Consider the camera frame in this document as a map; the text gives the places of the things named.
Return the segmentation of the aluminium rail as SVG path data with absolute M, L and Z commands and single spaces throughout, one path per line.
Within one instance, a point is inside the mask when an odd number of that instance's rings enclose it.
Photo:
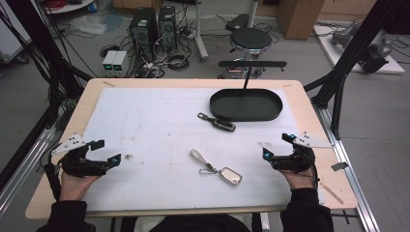
M 321 122 L 327 137 L 335 145 L 337 159 L 340 162 L 347 163 L 347 167 L 344 168 L 344 173 L 346 174 L 350 187 L 352 188 L 356 196 L 358 202 L 356 211 L 364 230 L 366 232 L 380 232 L 378 223 L 373 215 L 372 210 L 370 209 L 369 204 L 367 203 L 366 196 L 361 188 L 355 170 L 350 162 L 347 152 L 345 151 L 342 141 L 340 139 L 337 139 L 336 135 L 331 130 L 332 119 L 329 111 L 327 109 L 320 109 L 317 106 L 315 106 L 313 109 L 315 110 L 316 115 Z
M 55 133 L 55 128 L 31 132 L 6 165 L 6 171 L 0 174 L 0 218 L 10 208 Z

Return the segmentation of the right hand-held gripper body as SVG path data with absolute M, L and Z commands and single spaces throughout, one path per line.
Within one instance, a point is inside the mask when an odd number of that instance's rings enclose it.
M 270 162 L 275 170 L 291 170 L 296 173 L 308 170 L 313 167 L 315 163 L 314 148 L 332 149 L 334 147 L 328 140 L 310 135 L 307 131 L 295 136 L 296 139 L 294 143 L 291 144 L 293 153 L 286 156 L 275 155 L 274 160 Z

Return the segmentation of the clear plastic bag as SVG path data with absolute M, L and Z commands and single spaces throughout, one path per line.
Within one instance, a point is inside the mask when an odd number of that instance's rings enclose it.
M 71 29 L 91 35 L 102 35 L 107 25 L 102 23 L 99 16 L 84 15 L 70 21 Z

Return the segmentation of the white table mat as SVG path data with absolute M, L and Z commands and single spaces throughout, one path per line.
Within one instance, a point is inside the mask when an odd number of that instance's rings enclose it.
M 209 111 L 205 88 L 107 88 L 98 99 L 83 137 L 104 140 L 90 160 L 121 155 L 121 163 L 91 186 L 85 199 L 91 212 L 282 207 L 290 190 L 282 175 L 262 158 L 266 148 L 289 155 L 283 133 L 297 134 L 290 107 L 277 119 L 239 122 L 233 132 L 197 117 Z M 198 151 L 217 170 L 243 179 L 234 187 L 190 155 Z

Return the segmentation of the silver keychain with leather strap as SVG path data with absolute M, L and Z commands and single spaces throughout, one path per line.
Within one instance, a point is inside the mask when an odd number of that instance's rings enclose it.
M 243 177 L 231 168 L 224 167 L 217 170 L 211 163 L 206 161 L 198 151 L 194 149 L 190 150 L 190 155 L 204 165 L 204 167 L 199 170 L 200 174 L 218 174 L 226 183 L 234 187 L 241 183 Z

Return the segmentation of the person's right hand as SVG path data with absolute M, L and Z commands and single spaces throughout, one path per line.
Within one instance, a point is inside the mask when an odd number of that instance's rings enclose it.
M 312 170 L 308 169 L 295 173 L 291 170 L 282 170 L 281 174 L 284 176 L 291 189 L 314 189 Z

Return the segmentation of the brown cardboard box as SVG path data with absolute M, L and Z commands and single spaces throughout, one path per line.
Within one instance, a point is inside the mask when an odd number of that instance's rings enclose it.
M 276 20 L 286 40 L 310 37 L 325 0 L 280 0 Z

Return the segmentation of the person's left hand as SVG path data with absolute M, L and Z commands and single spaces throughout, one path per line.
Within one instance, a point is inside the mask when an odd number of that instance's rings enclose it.
M 60 201 L 79 201 L 100 176 L 75 177 L 63 172 L 61 175 Z

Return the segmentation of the black frame post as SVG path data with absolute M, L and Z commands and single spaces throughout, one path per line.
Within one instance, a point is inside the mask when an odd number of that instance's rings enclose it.
M 75 67 L 62 54 L 31 0 L 5 1 L 29 35 L 31 43 L 17 32 L 3 12 L 0 12 L 0 19 L 28 51 L 42 78 L 48 84 L 49 107 L 46 119 L 50 127 L 58 121 L 60 109 L 72 112 L 76 107 L 84 90 L 80 80 L 89 81 L 93 76 Z
M 336 65 L 323 77 L 304 86 L 306 92 L 320 87 L 310 101 L 321 109 L 327 108 L 329 100 L 334 99 L 330 128 L 337 140 L 340 140 L 339 120 L 345 80 L 377 33 L 403 3 L 404 0 L 377 0 Z

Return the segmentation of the black computer tower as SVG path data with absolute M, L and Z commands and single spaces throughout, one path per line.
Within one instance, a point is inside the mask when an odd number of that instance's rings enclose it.
M 159 11 L 159 30 L 161 49 L 170 52 L 177 49 L 176 9 L 174 6 L 161 6 Z
M 147 62 L 153 62 L 154 43 L 159 38 L 154 8 L 137 8 L 129 26 L 136 53 Z

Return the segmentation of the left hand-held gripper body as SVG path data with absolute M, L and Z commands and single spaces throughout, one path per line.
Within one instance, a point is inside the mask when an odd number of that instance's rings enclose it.
M 90 160 L 86 158 L 88 151 L 91 151 L 81 135 L 74 133 L 64 142 L 51 151 L 51 155 L 63 154 L 59 160 L 62 169 L 69 175 L 75 177 L 102 176 L 107 170 L 106 161 Z

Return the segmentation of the black round stool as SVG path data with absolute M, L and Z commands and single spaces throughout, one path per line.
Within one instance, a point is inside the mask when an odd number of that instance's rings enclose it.
M 258 57 L 272 45 L 271 36 L 260 29 L 243 27 L 233 31 L 230 44 L 234 50 L 243 53 L 242 61 L 249 61 L 252 56 Z

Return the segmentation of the black key rack with tray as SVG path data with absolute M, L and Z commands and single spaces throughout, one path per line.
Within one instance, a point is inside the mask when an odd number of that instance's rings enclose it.
M 250 73 L 242 88 L 221 89 L 210 98 L 211 113 L 230 122 L 257 122 L 277 119 L 283 109 L 278 94 L 268 89 L 250 89 Z

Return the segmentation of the person's torso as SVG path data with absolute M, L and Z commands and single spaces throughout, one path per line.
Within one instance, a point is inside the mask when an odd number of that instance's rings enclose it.
M 132 232 L 262 232 L 262 226 L 249 216 L 140 217 Z

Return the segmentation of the white platform board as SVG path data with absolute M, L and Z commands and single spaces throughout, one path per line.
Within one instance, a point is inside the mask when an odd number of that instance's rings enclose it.
M 355 65 L 351 69 L 352 73 L 365 73 L 362 67 L 358 64 L 359 58 L 364 53 L 367 43 L 360 44 L 358 38 L 353 38 L 351 43 L 346 47 L 342 48 L 340 44 L 331 44 L 331 38 L 335 29 L 329 26 L 314 26 L 313 32 L 317 35 L 317 40 L 321 44 L 322 49 L 325 52 L 329 62 L 334 68 L 336 65 L 340 65 L 342 62 Z M 388 64 L 383 66 L 376 73 L 382 74 L 404 74 L 404 68 L 391 56 L 388 55 L 386 59 L 389 61 Z

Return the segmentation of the white power supply unit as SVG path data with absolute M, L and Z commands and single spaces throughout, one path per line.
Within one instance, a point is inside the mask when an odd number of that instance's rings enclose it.
M 130 60 L 126 51 L 118 51 L 112 62 L 114 74 L 118 77 L 124 77 L 127 73 Z
M 103 69 L 108 77 L 111 77 L 113 75 L 113 62 L 116 55 L 117 52 L 115 50 L 109 50 L 102 61 Z

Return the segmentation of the white stand leg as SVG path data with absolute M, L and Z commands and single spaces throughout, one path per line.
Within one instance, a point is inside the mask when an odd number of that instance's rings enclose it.
M 209 54 L 206 50 L 205 44 L 201 37 L 201 0 L 194 0 L 195 2 L 195 30 L 194 40 L 199 52 L 201 62 L 206 62 L 209 58 Z

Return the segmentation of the thin wooden strip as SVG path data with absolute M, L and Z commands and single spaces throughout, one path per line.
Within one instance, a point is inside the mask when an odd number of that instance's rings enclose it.
M 339 204 L 344 205 L 344 201 L 334 192 L 332 191 L 328 186 L 326 186 L 323 183 L 320 183 L 321 187 L 327 191 Z

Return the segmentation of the grey robot on platform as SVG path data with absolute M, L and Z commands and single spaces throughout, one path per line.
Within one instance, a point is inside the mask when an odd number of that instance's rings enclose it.
M 335 31 L 331 38 L 331 44 L 340 44 L 342 48 L 346 48 L 355 37 L 361 25 L 361 22 L 352 22 L 345 29 Z M 358 64 L 366 73 L 376 73 L 389 63 L 386 57 L 392 50 L 392 42 L 385 39 L 381 32 L 378 32 L 359 58 Z

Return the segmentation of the black car key fob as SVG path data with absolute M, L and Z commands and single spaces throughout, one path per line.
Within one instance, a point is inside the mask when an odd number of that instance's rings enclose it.
M 198 113 L 197 117 L 204 121 L 210 122 L 215 128 L 219 130 L 228 131 L 228 132 L 233 132 L 234 130 L 236 130 L 236 126 L 234 124 L 224 121 L 222 119 L 211 118 L 204 113 Z

